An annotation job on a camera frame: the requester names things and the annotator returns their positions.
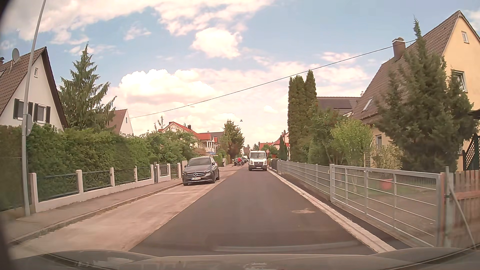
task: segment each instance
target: power line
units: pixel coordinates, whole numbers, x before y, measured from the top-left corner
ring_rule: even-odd
[[[364,53],[364,54],[360,54],[360,55],[353,56],[353,57],[350,57],[350,58],[347,58],[347,59],[343,59],[343,60],[340,60],[340,61],[337,61],[337,62],[333,62],[333,63],[327,64],[327,65],[323,65],[323,66],[319,66],[319,67],[316,67],[316,68],[312,68],[312,69],[309,69],[309,70],[316,70],[316,69],[323,68],[323,67],[326,67],[326,66],[330,66],[330,65],[333,65],[333,64],[338,64],[338,63],[343,62],[343,61],[348,61],[348,60],[351,60],[351,59],[354,59],[354,58],[357,58],[357,57],[365,56],[365,55],[367,55],[367,54],[372,54],[372,53],[374,53],[374,52],[379,52],[379,51],[382,51],[382,50],[384,50],[384,49],[389,49],[389,48],[393,48],[393,45],[392,45],[392,46],[389,46],[389,47],[385,47],[385,48],[383,48],[383,49],[373,50],[373,51],[370,51],[370,52],[367,52],[367,53]],[[232,94],[236,94],[236,93],[239,93],[239,92],[248,90],[248,89],[252,89],[252,88],[255,88],[255,87],[259,87],[259,86],[264,86],[264,85],[266,85],[266,84],[274,83],[274,82],[276,82],[276,81],[280,81],[280,80],[287,79],[287,78],[290,78],[290,77],[293,77],[293,76],[297,76],[297,75],[303,74],[303,73],[305,73],[305,72],[308,72],[309,70],[302,71],[302,72],[299,72],[299,73],[297,73],[297,74],[293,74],[293,75],[290,75],[290,76],[286,76],[286,77],[283,77],[283,78],[279,78],[279,79],[276,79],[276,80],[273,80],[273,81],[269,81],[269,82],[266,82],[266,83],[262,83],[262,84],[259,84],[259,85],[255,85],[255,86],[252,86],[252,87],[249,87],[249,88],[245,88],[245,89],[242,89],[242,90],[238,90],[238,91],[235,91],[235,92],[231,92],[231,93],[228,93],[228,94],[224,94],[224,95],[221,95],[221,96],[218,96],[218,97],[205,99],[205,100],[202,100],[202,101],[199,101],[199,102],[196,102],[196,103],[184,105],[184,106],[181,106],[181,107],[176,107],[176,108],[169,109],[169,110],[163,110],[163,111],[154,112],[154,113],[149,113],[149,114],[145,114],[145,115],[139,115],[139,116],[135,116],[135,117],[130,117],[130,118],[139,118],[139,117],[154,115],[154,114],[158,114],[158,113],[163,113],[163,112],[167,112],[167,111],[171,111],[171,110],[177,110],[177,109],[185,108],[185,107],[188,107],[188,106],[191,106],[191,105],[195,105],[195,104],[199,104],[199,103],[211,101],[211,100],[214,100],[214,99],[217,99],[217,98],[223,98],[223,97],[226,97],[226,96],[229,96],[229,95],[232,95]]]

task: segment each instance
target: car hood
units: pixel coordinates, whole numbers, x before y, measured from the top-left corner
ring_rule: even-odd
[[[183,169],[184,172],[204,172],[211,170],[211,165],[187,166]]]
[[[474,270],[480,251],[459,248],[406,248],[373,255],[234,254],[155,257],[110,251],[77,250],[37,255],[14,261],[17,269],[53,269],[55,266],[89,265],[100,269],[185,270],[384,270],[419,266],[422,270]]]

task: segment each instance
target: sidewalk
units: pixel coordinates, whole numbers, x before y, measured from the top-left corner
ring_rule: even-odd
[[[164,181],[7,221],[5,223],[7,241],[10,245],[16,245],[180,184],[181,179]]]

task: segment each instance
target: street lamp pole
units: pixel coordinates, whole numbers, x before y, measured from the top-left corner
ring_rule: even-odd
[[[40,15],[36,23],[35,35],[33,36],[32,50],[30,51],[30,59],[28,60],[27,69],[27,81],[25,85],[24,95],[24,112],[22,117],[22,184],[24,188],[24,209],[25,216],[30,216],[30,202],[28,195],[28,181],[27,181],[27,114],[28,114],[28,89],[30,87],[30,75],[32,73],[33,54],[35,51],[36,37],[38,36],[38,29],[40,27],[40,21],[42,20],[43,9],[47,0],[43,0],[42,8],[40,9]]]

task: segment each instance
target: chimney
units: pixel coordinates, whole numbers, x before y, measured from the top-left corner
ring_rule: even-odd
[[[396,61],[402,57],[403,52],[405,51],[405,41],[403,40],[403,38],[399,37],[392,40],[392,45],[393,45],[393,57],[395,58],[395,61]]]

